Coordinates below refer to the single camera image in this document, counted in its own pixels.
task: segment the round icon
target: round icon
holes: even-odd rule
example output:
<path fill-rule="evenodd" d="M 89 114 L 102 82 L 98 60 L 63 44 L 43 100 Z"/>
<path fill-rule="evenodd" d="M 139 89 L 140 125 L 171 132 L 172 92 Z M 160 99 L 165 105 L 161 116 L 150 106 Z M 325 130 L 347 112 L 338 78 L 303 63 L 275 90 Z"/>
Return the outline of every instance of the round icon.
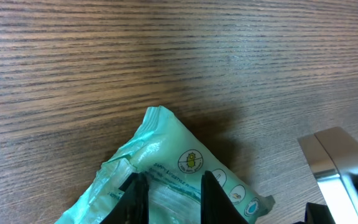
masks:
<path fill-rule="evenodd" d="M 215 176 L 216 180 L 219 182 L 219 185 L 223 187 L 224 183 L 226 183 L 226 174 L 221 169 L 216 169 L 212 171 L 212 174 Z"/>
<path fill-rule="evenodd" d="M 183 153 L 178 160 L 179 169 L 186 174 L 197 172 L 202 166 L 203 156 L 199 151 L 194 149 Z"/>
<path fill-rule="evenodd" d="M 253 215 L 255 214 L 255 212 L 258 211 L 258 209 L 259 209 L 259 199 L 254 198 L 246 206 L 246 209 L 244 210 L 244 214 L 246 216 Z"/>
<path fill-rule="evenodd" d="M 246 189 L 242 185 L 235 186 L 229 194 L 229 199 L 233 205 L 240 203 L 246 197 Z"/>

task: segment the crumpled plastic bag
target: crumpled plastic bag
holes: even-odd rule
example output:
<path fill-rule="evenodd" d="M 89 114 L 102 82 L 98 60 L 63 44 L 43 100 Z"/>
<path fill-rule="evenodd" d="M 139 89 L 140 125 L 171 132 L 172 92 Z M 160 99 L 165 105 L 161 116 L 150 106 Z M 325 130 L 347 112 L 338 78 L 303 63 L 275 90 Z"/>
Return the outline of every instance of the crumpled plastic bag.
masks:
<path fill-rule="evenodd" d="M 149 223 L 200 223 L 201 177 L 206 170 L 250 224 L 272 209 L 272 196 L 262 197 L 238 179 L 171 111 L 150 107 L 134 137 L 102 164 L 90 187 L 56 223 L 99 224 L 118 203 L 124 193 L 119 187 L 133 172 L 147 174 Z"/>

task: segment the teal plastic packaging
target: teal plastic packaging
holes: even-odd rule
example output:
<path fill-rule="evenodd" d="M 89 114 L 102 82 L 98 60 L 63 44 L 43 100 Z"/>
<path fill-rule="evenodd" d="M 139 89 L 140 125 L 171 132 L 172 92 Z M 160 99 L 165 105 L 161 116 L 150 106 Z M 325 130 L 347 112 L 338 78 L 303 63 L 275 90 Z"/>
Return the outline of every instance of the teal plastic packaging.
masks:
<path fill-rule="evenodd" d="M 250 224 L 267 214 L 272 196 L 262 197 L 238 179 L 163 106 L 150 107 L 134 137 L 103 163 L 86 192 L 58 224 L 99 224 L 124 192 L 133 172 L 149 181 L 149 223 L 200 223 L 201 177 L 210 170 L 237 211 Z"/>

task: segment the yellow cartoon character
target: yellow cartoon character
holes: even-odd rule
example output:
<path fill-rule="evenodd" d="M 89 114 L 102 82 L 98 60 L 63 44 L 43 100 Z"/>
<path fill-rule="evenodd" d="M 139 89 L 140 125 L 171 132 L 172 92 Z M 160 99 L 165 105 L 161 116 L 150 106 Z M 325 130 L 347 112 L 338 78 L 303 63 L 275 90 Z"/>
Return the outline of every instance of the yellow cartoon character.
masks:
<path fill-rule="evenodd" d="M 239 195 L 239 194 L 237 194 L 237 193 L 234 193 L 234 194 L 233 194 L 233 197 L 234 197 L 235 199 L 241 199 L 241 195 Z"/>
<path fill-rule="evenodd" d="M 195 162 L 195 159 L 196 159 L 196 154 L 195 153 L 189 153 L 189 155 L 187 156 L 187 166 L 192 168 L 196 165 L 196 162 Z"/>

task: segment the wood grain surface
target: wood grain surface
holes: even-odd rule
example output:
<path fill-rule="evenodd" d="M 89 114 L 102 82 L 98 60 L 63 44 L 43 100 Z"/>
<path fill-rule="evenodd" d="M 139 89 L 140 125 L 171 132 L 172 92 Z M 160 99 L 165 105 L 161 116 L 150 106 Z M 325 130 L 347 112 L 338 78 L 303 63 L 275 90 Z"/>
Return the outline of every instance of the wood grain surface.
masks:
<path fill-rule="evenodd" d="M 0 223 L 56 221 L 158 105 L 302 220 L 296 139 L 358 137 L 358 0 L 0 0 Z"/>

